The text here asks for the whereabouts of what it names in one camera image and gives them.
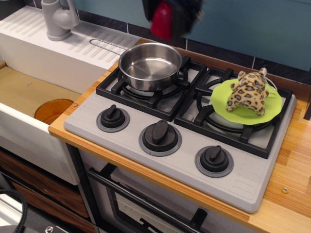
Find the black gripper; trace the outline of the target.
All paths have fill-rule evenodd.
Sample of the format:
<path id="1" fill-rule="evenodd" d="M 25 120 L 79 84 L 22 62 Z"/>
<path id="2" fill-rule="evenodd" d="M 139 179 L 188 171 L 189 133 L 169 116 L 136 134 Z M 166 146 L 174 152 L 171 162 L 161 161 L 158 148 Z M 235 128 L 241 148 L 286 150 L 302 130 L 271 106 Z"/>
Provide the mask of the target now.
<path id="1" fill-rule="evenodd" d="M 161 0 L 142 0 L 145 17 L 152 20 L 155 10 Z M 205 13 L 202 10 L 202 0 L 169 0 L 173 9 L 171 19 L 172 39 L 178 39 L 191 31 L 193 23 L 203 21 Z"/>

